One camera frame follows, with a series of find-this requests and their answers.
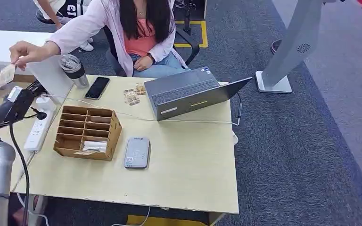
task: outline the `shoe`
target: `shoe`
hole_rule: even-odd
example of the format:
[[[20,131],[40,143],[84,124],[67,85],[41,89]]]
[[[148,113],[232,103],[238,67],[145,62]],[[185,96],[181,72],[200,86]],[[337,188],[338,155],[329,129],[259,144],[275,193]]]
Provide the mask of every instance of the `shoe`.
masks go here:
[[[80,45],[80,48],[84,51],[91,52],[93,51],[93,46],[87,41]]]
[[[271,44],[271,52],[275,54],[278,50],[278,47],[280,47],[282,40],[277,40]]]

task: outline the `laptop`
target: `laptop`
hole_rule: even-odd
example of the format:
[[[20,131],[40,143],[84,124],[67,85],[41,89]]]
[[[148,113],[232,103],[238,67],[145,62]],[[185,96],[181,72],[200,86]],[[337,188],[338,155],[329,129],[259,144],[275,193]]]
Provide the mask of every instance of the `laptop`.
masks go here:
[[[233,97],[252,77],[221,86],[208,67],[145,82],[156,120],[211,106]]]

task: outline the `travel mug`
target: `travel mug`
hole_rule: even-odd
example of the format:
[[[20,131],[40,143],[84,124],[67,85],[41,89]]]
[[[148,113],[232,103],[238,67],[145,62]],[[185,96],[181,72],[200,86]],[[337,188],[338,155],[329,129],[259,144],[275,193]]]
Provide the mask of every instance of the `travel mug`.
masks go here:
[[[59,64],[66,75],[73,80],[77,88],[86,89],[90,86],[85,75],[84,66],[76,56],[65,54],[60,58]]]

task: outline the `black cable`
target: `black cable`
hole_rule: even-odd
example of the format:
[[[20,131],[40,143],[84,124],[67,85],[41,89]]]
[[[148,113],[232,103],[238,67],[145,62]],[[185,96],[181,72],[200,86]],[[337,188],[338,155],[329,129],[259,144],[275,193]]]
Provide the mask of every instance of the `black cable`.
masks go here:
[[[35,117],[35,116],[37,116],[38,114],[33,114],[33,115],[30,115],[30,116],[25,116],[24,118],[25,119],[29,119],[29,118],[32,118],[32,117]]]
[[[20,156],[21,159],[21,163],[23,165],[24,168],[24,174],[25,174],[25,201],[24,201],[24,214],[23,214],[23,226],[27,225],[27,213],[28,213],[28,198],[30,196],[30,178],[28,175],[28,169],[27,169],[27,164],[25,163],[25,159],[23,156],[23,153],[21,153],[21,150],[17,144],[17,141],[15,139],[15,135],[13,133],[13,123],[9,124],[9,132],[10,132],[10,137],[12,138],[13,144],[15,145],[15,148],[17,150],[17,153]]]
[[[237,95],[239,97],[239,108],[238,108],[238,122],[239,122],[240,118],[242,117],[242,100],[241,100],[241,96],[239,95],[238,92],[237,92]]]
[[[239,103],[242,103],[241,96],[239,95],[239,92],[237,92],[237,95],[239,97]]]
[[[46,118],[47,114],[45,112],[40,112],[38,111],[37,109],[33,108],[33,107],[30,107],[37,115],[37,119],[39,120],[43,120]]]

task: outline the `white cable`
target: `white cable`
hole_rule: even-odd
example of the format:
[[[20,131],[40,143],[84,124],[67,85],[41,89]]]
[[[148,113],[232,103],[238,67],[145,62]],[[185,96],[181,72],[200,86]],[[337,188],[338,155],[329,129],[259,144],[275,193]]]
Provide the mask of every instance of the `white cable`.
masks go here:
[[[25,205],[24,205],[24,202],[23,202],[23,199],[21,199],[21,197],[20,197],[20,194],[19,193],[17,193],[17,197],[19,198],[19,202],[21,203],[21,205],[24,207],[24,210],[28,210],[28,212],[29,213],[31,213],[31,214],[33,214],[33,215],[36,215],[36,216],[39,216],[39,217],[43,217],[43,218],[45,218],[45,224],[46,224],[46,226],[49,226],[49,223],[48,223],[48,217],[47,216],[45,216],[45,215],[42,215],[42,214],[37,214],[37,213],[34,213],[33,211],[31,211],[31,210],[29,210],[28,208],[26,208],[25,207]]]
[[[114,224],[112,226],[143,226],[145,224],[145,222],[148,220],[148,217],[149,217],[149,213],[150,213],[150,206],[149,206],[149,209],[148,209],[148,214],[146,215],[145,217],[145,220],[142,222],[142,224],[140,225],[120,225],[120,224]]]
[[[97,108],[100,108],[100,109],[106,109],[104,107],[101,107],[101,106],[96,106],[96,105],[93,105],[91,103],[88,103],[86,101],[83,101],[83,100],[79,100],[79,99],[73,99],[73,98],[68,98],[68,97],[61,97],[61,96],[56,96],[56,95],[50,95],[50,94],[42,94],[41,96],[47,96],[47,97],[60,97],[60,98],[64,98],[64,99],[69,99],[69,100],[75,100],[75,101],[80,101],[80,102],[83,102],[83,103],[86,103],[88,105],[91,105],[93,107],[97,107]],[[136,119],[139,119],[139,120],[144,120],[144,121],[157,121],[157,120],[154,120],[154,119],[144,119],[144,118],[140,118],[138,116],[135,116],[135,115],[132,115],[132,114],[127,114],[127,113],[122,113],[122,112],[118,112],[116,110],[114,110],[117,114],[124,114],[124,115],[128,115],[130,117],[134,117]],[[203,122],[203,123],[220,123],[220,124],[232,124],[232,125],[236,125],[238,126],[239,125],[239,120],[240,118],[238,118],[238,123],[234,123],[234,122],[230,122],[230,121],[213,121],[213,120],[201,120],[201,121],[188,121],[188,120],[175,120],[175,119],[167,119],[167,120],[164,120],[164,122],[166,121],[178,121],[178,122]]]

